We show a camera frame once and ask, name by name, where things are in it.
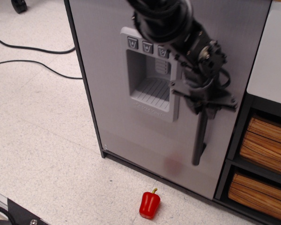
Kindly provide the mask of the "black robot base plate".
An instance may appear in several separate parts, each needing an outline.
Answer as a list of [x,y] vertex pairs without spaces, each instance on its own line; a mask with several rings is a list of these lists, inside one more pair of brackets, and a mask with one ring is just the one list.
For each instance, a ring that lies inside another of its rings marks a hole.
[[14,201],[7,199],[8,212],[18,225],[48,225],[46,221],[23,208]]

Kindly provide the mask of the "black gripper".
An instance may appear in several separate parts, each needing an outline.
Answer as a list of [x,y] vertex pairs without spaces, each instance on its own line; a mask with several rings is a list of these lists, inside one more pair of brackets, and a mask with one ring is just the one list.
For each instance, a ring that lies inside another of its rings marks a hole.
[[235,111],[237,101],[234,96],[225,89],[220,89],[211,80],[203,86],[195,87],[188,80],[174,80],[170,82],[171,93],[185,99],[192,113],[198,115],[205,107],[209,120],[213,120],[222,108]]

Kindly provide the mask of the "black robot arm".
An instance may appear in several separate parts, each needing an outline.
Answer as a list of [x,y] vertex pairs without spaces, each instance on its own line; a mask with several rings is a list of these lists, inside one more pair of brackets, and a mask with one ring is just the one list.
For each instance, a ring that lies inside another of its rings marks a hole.
[[213,119],[218,110],[235,111],[237,101],[226,90],[230,75],[223,68],[226,54],[193,17],[188,0],[130,0],[133,22],[147,41],[173,54],[182,77],[170,82],[173,94],[184,97],[195,114]]

